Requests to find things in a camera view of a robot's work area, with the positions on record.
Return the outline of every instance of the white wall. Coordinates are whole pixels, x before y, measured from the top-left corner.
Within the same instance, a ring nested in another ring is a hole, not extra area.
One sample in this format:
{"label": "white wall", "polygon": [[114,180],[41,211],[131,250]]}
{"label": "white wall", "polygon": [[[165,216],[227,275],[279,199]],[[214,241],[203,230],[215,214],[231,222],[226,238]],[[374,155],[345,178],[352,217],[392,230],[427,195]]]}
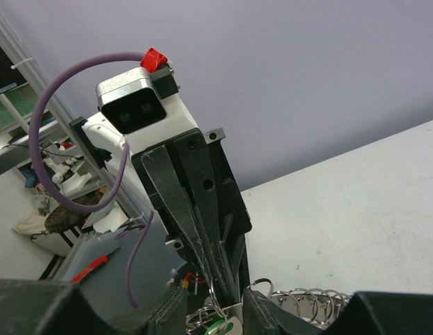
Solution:
{"label": "white wall", "polygon": [[38,279],[53,254],[11,230],[32,211],[24,183],[13,172],[0,176],[0,278]]}
{"label": "white wall", "polygon": [[[433,119],[433,1],[0,0],[48,78],[105,52],[154,46],[205,130],[223,126],[242,188]],[[60,91],[75,114],[136,64]]]}

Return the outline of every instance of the red clip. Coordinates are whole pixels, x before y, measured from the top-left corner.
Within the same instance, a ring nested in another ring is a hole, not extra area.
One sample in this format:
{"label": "red clip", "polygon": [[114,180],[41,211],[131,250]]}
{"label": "red clip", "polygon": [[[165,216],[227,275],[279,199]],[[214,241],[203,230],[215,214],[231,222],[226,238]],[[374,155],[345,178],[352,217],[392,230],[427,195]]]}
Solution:
{"label": "red clip", "polygon": [[153,47],[148,49],[143,60],[140,62],[140,66],[147,69],[149,73],[153,73],[158,70],[162,64],[167,63],[168,58],[161,54],[158,50]]}

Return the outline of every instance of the table surface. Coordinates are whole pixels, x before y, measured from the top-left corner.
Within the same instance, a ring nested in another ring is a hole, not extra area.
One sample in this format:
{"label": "table surface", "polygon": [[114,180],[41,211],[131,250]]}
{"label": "table surface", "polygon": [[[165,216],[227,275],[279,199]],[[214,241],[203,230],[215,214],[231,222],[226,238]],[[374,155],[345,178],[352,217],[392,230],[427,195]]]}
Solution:
{"label": "table surface", "polygon": [[242,194],[252,280],[433,292],[433,121]]}

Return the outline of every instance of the purple cable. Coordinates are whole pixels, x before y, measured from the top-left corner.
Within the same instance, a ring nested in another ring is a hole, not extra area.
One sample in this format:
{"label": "purple cable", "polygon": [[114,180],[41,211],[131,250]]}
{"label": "purple cable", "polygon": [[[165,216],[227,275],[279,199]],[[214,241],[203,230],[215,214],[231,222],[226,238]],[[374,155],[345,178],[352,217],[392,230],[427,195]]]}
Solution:
{"label": "purple cable", "polygon": [[83,204],[77,204],[73,201],[70,201],[64,195],[62,195],[55,185],[52,183],[51,178],[47,175],[47,172],[44,168],[43,159],[40,154],[40,125],[41,119],[43,118],[44,109],[54,95],[55,91],[69,78],[73,77],[77,73],[86,70],[87,68],[91,68],[93,66],[111,63],[114,61],[141,61],[145,54],[141,52],[120,52],[114,54],[104,54],[102,56],[97,56],[94,58],[87,59],[86,61],[82,61],[68,70],[65,70],[61,75],[59,75],[53,82],[49,84],[48,87],[42,92],[38,102],[35,105],[34,113],[32,114],[32,118],[30,121],[30,130],[29,130],[29,150],[30,156],[32,158],[32,164],[34,166],[34,170],[40,182],[45,187],[46,191],[56,200],[59,204],[68,207],[74,211],[79,211],[82,213],[91,213],[93,211],[99,211],[104,208],[108,204],[112,202],[114,197],[119,190],[120,184],[124,177],[125,164],[126,159],[128,158],[130,148],[127,144],[124,146],[122,160],[120,161],[119,172],[117,173],[116,180],[114,186],[111,188],[110,192],[104,197],[98,204],[93,206],[85,206]]}
{"label": "purple cable", "polygon": [[128,300],[130,301],[130,304],[133,308],[139,307],[138,302],[134,299],[133,293],[131,292],[131,285],[130,285],[130,273],[131,273],[131,267],[133,265],[134,257],[136,253],[138,252],[138,249],[140,245],[142,244],[142,241],[145,239],[148,233],[149,227],[152,225],[154,218],[154,212],[152,211],[149,215],[147,225],[145,226],[144,232],[140,235],[139,240],[135,243],[135,246],[133,248],[133,251],[131,251],[130,258],[128,259],[128,262],[126,263],[126,271],[125,271],[125,288],[126,288],[126,296],[128,297]]}

